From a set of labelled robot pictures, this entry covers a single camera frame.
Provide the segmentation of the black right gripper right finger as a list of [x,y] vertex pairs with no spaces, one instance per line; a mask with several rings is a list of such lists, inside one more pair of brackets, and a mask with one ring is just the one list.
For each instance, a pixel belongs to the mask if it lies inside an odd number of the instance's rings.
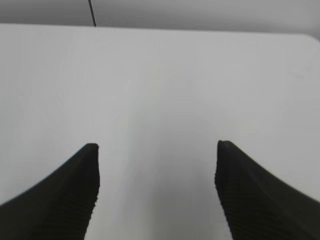
[[214,176],[234,240],[318,240],[320,203],[219,140]]

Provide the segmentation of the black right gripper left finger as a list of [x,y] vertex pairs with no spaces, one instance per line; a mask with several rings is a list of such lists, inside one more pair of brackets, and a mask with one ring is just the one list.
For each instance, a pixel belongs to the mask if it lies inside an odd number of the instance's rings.
[[99,146],[87,143],[43,180],[1,204],[0,238],[85,239],[99,188]]

